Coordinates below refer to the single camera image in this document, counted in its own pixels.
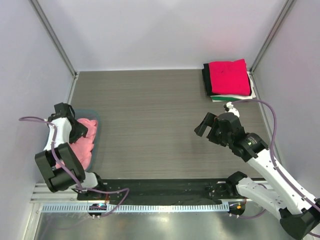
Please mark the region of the left aluminium frame post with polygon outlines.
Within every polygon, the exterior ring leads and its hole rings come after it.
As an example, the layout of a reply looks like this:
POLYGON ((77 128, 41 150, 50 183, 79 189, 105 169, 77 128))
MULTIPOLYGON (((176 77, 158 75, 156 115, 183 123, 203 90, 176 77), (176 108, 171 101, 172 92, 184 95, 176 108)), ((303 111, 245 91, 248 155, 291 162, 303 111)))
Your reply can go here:
POLYGON ((41 7, 38 0, 29 0, 30 5, 33 7, 36 15, 38 16, 40 22, 42 23, 45 31, 47 32, 49 38, 51 39, 54 47, 62 58, 64 64, 66 65, 68 71, 71 73, 72 77, 75 79, 77 76, 77 71, 73 67, 67 53, 65 52, 61 42, 58 39, 52 25, 50 24, 49 19, 47 18, 43 8, 41 7))

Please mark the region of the folded magenta t shirt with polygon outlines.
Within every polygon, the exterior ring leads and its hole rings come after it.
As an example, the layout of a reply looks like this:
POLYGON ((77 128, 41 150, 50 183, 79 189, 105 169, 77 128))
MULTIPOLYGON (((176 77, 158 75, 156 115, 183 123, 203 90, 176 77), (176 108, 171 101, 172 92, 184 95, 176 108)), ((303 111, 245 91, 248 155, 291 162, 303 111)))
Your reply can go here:
POLYGON ((212 92, 219 95, 251 94, 246 61, 213 61, 208 64, 212 92))

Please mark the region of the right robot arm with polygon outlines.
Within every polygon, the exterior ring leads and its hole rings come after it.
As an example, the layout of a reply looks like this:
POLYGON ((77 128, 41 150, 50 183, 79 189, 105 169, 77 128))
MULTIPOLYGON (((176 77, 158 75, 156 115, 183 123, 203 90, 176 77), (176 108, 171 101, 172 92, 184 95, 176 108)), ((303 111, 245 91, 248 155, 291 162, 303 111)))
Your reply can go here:
POLYGON ((226 179, 231 190, 274 215, 292 238, 302 240, 311 233, 320 223, 320 200, 288 173, 263 139, 255 133, 246 132, 239 117, 232 112, 219 116, 207 113, 194 132, 201 137, 208 127, 211 128, 207 135, 210 142, 229 147, 272 187, 272 190, 265 189, 238 171, 226 179))

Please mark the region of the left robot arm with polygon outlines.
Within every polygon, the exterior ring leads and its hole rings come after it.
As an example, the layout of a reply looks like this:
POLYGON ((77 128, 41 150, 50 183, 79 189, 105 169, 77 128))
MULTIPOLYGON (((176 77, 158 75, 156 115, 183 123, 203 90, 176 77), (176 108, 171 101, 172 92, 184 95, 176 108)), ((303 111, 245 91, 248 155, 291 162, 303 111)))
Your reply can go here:
POLYGON ((67 189, 78 193, 86 193, 87 189, 105 191, 100 176, 86 171, 92 160, 98 121, 76 119, 73 107, 63 102, 54 110, 45 120, 49 127, 47 144, 34 157, 47 187, 53 193, 67 189))

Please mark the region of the folded white t shirt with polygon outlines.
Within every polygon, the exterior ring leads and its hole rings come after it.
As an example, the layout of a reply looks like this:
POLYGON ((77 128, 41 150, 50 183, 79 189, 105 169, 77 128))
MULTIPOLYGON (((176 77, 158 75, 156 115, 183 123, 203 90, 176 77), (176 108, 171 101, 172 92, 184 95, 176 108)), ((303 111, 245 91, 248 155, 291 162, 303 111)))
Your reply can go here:
POLYGON ((232 98, 236 98, 237 101, 255 99, 256 98, 256 93, 255 93, 255 90, 254 90, 254 83, 253 83, 253 80, 251 78, 251 75, 250 75, 249 71, 247 72, 247 76, 248 76, 249 86, 250 86, 250 95, 244 96, 244 95, 227 94, 227 95, 213 95, 213 96, 232 97, 232 98))

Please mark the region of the light pink t shirt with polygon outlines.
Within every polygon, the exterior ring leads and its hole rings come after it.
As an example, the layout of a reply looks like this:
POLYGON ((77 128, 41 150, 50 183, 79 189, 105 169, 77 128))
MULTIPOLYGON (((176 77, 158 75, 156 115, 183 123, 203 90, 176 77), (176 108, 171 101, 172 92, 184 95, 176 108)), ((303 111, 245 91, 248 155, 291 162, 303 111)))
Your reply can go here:
POLYGON ((87 133, 86 136, 81 136, 74 143, 71 143, 70 140, 67 140, 67 134, 69 134, 72 130, 71 123, 67 120, 67 118, 58 118, 52 121, 57 129, 54 147, 57 148, 59 145, 69 143, 70 148, 81 163, 83 169, 88 171, 92 162, 92 151, 94 149, 94 140, 98 131, 98 121, 88 118, 79 118, 77 121, 87 128, 87 133))

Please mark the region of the aluminium frame post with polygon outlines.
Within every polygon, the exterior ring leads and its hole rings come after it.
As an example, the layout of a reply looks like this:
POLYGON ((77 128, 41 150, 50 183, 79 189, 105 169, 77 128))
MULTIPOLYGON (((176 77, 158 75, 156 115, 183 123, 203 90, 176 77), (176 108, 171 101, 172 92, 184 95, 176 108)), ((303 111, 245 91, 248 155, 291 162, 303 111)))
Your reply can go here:
POLYGON ((71 73, 72 77, 75 79, 77 76, 77 71, 73 67, 67 53, 65 52, 61 42, 58 39, 52 25, 50 24, 49 19, 47 18, 43 8, 41 7, 38 0, 29 0, 30 5, 33 7, 36 15, 38 16, 40 22, 42 23, 45 31, 47 32, 49 38, 51 39, 54 47, 62 58, 64 64, 66 65, 68 71, 71 73))
POLYGON ((283 25, 286 17, 289 15, 290 11, 292 10, 293 6, 295 5, 296 0, 286 0, 284 2, 283 7, 281 8, 274 24, 272 25, 265 41, 263 42, 257 56, 255 57, 251 67, 249 68, 250 73, 254 73, 257 69, 259 63, 261 62, 263 56, 267 52, 268 48, 270 47, 272 41, 276 37, 277 33, 279 32, 281 26, 283 25))

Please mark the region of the right aluminium frame post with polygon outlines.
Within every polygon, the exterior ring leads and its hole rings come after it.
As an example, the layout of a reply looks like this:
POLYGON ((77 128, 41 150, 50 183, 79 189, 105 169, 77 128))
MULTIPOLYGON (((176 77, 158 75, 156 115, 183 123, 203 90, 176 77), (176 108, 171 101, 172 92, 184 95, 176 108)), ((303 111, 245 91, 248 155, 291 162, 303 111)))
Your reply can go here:
POLYGON ((254 73, 257 69, 259 63, 261 62, 263 56, 267 52, 268 48, 270 47, 272 41, 276 37, 277 33, 279 32, 281 26, 283 25, 286 17, 289 15, 290 11, 292 10, 293 6, 295 5, 296 0, 286 0, 284 2, 283 7, 281 8, 274 24, 272 25, 265 41, 263 42, 257 56, 255 57, 251 67, 249 68, 250 73, 254 73))

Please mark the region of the folded black t shirt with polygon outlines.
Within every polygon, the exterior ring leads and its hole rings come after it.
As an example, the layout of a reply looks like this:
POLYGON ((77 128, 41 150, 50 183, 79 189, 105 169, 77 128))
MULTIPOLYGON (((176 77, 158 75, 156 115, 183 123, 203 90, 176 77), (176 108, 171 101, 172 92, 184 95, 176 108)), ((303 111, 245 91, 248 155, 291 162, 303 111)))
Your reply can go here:
POLYGON ((213 96, 214 94, 212 92, 209 64, 208 63, 203 64, 203 69, 201 71, 202 71, 202 79, 203 79, 206 95, 213 96))

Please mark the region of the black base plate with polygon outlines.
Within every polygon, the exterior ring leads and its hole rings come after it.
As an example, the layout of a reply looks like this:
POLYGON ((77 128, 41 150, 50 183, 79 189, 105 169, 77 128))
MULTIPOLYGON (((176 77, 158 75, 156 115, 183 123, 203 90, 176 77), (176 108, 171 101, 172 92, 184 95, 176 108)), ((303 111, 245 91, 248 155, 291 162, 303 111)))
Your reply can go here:
POLYGON ((222 200, 242 199, 224 178, 192 179, 104 179, 103 194, 94 191, 78 193, 79 201, 108 200, 117 205, 129 193, 122 205, 134 206, 198 206, 220 204, 222 200))

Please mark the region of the folded green t shirt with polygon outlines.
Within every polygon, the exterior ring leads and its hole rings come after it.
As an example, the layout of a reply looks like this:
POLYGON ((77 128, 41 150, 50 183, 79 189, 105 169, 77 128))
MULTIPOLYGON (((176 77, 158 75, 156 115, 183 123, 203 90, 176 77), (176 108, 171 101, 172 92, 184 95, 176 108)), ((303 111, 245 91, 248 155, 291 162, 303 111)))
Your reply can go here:
POLYGON ((238 99, 234 97, 225 97, 225 96, 211 96, 212 102, 235 102, 238 99))

